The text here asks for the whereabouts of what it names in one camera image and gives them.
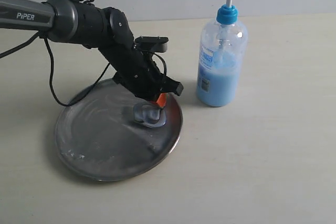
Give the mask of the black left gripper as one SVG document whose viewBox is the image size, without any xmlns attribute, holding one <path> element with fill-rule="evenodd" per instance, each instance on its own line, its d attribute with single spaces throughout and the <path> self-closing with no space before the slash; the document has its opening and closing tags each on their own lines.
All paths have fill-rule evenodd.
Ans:
<svg viewBox="0 0 336 224">
<path fill-rule="evenodd" d="M 169 93 L 177 96 L 182 94 L 182 83 L 170 77 L 163 78 L 159 68 L 135 45 L 127 48 L 115 44 L 98 50 L 116 70 L 117 83 L 136 97 L 150 101 L 162 109 L 166 106 Z"/>
</svg>

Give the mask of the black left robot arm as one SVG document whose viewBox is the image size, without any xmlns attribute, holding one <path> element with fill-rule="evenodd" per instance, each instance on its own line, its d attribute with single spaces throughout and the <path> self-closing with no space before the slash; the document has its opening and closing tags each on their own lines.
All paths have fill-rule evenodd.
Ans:
<svg viewBox="0 0 336 224">
<path fill-rule="evenodd" d="M 114 7 L 98 8 L 94 0 L 1 0 L 1 27 L 32 30 L 46 44 L 98 49 L 116 71 L 114 82 L 137 98 L 163 105 L 164 94 L 183 91 L 152 59 L 166 51 L 168 38 L 135 38 L 124 12 Z"/>
</svg>

